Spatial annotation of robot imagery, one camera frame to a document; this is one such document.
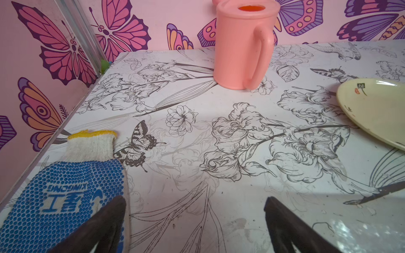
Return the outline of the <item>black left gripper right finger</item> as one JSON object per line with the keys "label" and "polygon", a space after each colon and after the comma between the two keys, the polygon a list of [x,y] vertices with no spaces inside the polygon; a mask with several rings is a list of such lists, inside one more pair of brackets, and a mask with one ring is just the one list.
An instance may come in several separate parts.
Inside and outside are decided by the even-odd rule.
{"label": "black left gripper right finger", "polygon": [[275,197],[268,197],[265,220],[276,253],[338,253],[339,250],[321,237]]}

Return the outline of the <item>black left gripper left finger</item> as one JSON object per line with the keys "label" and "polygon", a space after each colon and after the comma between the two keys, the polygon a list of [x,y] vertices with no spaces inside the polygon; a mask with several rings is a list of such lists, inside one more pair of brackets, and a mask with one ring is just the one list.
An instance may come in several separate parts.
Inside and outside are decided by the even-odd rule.
{"label": "black left gripper left finger", "polygon": [[114,197],[49,253],[115,253],[126,211],[123,196]]}

